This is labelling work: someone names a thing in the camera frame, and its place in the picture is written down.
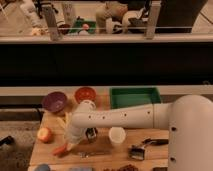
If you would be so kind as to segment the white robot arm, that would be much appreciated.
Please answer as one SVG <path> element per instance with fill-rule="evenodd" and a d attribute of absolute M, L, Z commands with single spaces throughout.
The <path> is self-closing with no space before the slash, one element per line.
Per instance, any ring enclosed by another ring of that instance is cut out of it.
<path fill-rule="evenodd" d="M 168 171 L 213 171 L 213 101 L 204 96 L 110 110 L 84 100 L 71 114 L 66 139 L 78 144 L 93 127 L 167 129 Z"/>

